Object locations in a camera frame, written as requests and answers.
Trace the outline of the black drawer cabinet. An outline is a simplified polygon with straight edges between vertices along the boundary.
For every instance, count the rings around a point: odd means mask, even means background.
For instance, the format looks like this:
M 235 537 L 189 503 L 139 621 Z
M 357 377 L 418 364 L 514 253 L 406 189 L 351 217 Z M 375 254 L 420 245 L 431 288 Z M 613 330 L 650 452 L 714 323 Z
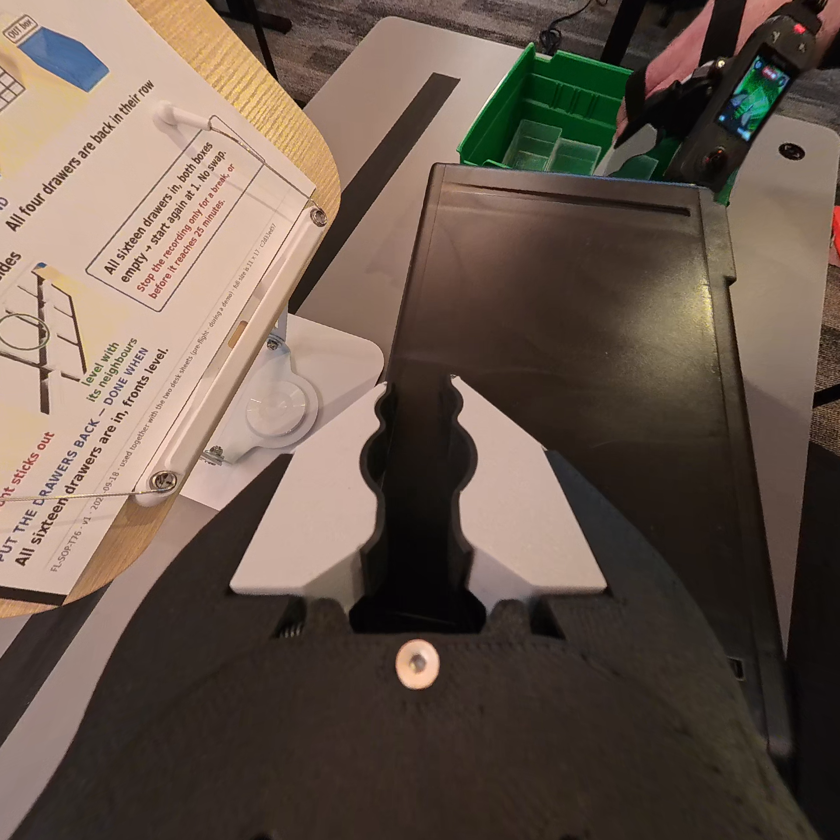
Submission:
M 442 385 L 460 376 L 569 461 L 677 573 L 778 762 L 781 631 L 734 329 L 726 211 L 708 190 L 434 164 L 386 380 L 389 585 L 475 629 L 445 545 Z M 429 600 L 422 601 L 423 595 Z

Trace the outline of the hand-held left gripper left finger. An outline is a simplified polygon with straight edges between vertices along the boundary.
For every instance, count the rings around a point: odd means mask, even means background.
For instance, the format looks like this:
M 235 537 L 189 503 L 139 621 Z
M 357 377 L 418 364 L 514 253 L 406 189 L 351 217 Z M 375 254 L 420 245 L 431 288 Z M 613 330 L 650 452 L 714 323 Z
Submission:
M 361 548 L 377 500 L 361 453 L 379 429 L 378 384 L 300 444 L 255 531 L 230 588 L 241 595 L 361 599 Z

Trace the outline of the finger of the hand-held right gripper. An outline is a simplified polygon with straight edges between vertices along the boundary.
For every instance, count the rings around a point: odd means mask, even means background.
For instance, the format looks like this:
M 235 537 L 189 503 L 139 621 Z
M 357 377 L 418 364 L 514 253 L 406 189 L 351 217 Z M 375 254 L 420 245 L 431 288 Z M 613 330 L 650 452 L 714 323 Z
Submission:
M 657 144 L 658 132 L 651 124 L 639 128 L 629 139 L 616 146 L 611 145 L 604 157 L 604 176 L 613 175 L 633 158 L 646 155 Z

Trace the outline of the white stand base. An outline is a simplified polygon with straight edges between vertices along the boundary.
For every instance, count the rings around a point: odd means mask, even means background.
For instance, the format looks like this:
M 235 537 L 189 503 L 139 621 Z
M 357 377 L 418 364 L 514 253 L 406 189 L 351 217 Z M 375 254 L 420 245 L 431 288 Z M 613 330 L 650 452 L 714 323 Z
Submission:
M 213 431 L 182 496 L 216 511 L 378 381 L 373 342 L 283 312 Z

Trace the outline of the black table leg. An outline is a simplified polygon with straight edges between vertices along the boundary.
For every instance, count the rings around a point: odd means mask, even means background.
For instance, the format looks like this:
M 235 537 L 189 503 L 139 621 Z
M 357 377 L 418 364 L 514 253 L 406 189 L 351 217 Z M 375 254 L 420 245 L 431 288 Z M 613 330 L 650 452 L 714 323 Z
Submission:
M 620 1 L 600 61 L 620 66 L 649 1 Z

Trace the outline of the person's right hand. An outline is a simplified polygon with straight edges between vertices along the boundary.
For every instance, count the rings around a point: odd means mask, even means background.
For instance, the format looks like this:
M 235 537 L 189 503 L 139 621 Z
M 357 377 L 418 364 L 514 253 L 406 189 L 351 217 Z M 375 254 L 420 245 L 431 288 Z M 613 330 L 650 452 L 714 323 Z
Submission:
M 664 52 L 647 65 L 644 92 L 650 95 L 682 81 L 705 62 L 734 55 L 747 3 L 709 1 Z

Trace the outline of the green plastic bin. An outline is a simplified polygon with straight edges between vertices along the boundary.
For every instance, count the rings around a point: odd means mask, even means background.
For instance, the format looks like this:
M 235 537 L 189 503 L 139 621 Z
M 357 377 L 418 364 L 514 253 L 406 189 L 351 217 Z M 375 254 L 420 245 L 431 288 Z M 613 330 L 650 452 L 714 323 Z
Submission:
M 600 146 L 602 154 L 592 175 L 602 174 L 631 75 L 629 69 L 567 51 L 542 56 L 529 45 L 458 146 L 460 163 L 512 170 L 502 160 L 519 122 L 530 119 L 561 127 L 565 139 Z M 665 180 L 679 144 L 677 138 L 663 135 L 647 153 L 659 161 L 656 180 L 651 182 Z

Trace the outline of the white sheet peg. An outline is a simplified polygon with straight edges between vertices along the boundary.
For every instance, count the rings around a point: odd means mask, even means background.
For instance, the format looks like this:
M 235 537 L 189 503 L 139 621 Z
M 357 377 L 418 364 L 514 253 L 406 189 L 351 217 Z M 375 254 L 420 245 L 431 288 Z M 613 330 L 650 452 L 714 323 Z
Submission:
M 163 124 L 177 128 L 179 126 L 195 128 L 201 131 L 212 131 L 212 120 L 208 117 L 177 108 L 169 101 L 159 101 L 155 110 L 155 117 Z

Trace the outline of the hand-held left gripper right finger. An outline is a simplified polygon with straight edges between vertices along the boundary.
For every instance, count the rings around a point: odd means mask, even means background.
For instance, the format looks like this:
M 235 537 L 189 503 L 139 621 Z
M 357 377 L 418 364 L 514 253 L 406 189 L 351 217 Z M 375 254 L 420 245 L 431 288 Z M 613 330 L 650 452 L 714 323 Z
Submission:
M 480 602 L 603 593 L 606 579 L 546 448 L 462 378 L 451 383 L 456 429 L 475 458 L 457 495 L 467 590 Z

